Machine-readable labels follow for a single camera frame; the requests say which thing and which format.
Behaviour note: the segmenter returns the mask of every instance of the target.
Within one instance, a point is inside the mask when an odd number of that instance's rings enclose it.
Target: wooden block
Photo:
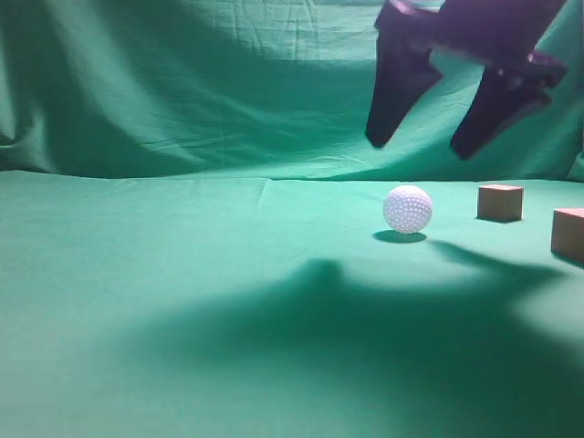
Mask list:
[[[554,210],[551,250],[584,264],[584,208]]]
[[[498,222],[520,221],[523,216],[523,187],[500,184],[479,187],[477,216]]]

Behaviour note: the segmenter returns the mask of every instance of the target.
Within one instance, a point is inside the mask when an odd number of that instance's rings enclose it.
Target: green backdrop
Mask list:
[[[435,57],[446,78],[386,149],[366,142],[381,4],[0,0],[0,169],[584,181],[581,0],[540,44],[570,67],[552,107],[471,162],[448,141],[482,70],[458,59]]]

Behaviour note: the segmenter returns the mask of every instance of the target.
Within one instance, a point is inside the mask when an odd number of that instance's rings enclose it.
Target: table surface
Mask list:
[[[584,436],[584,269],[479,185],[0,173],[0,436]]]

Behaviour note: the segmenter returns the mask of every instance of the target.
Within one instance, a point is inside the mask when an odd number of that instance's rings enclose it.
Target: white golf ball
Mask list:
[[[432,214],[432,199],[415,185],[396,187],[383,203],[385,221],[398,233],[419,233],[430,223]]]

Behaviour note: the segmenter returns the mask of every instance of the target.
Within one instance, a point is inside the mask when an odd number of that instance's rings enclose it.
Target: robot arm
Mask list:
[[[567,68],[535,51],[566,0],[445,0],[438,12],[387,0],[375,26],[377,71],[367,122],[370,143],[383,147],[428,89],[443,77],[433,50],[485,66],[473,103],[451,140],[462,160],[499,133],[543,110]]]

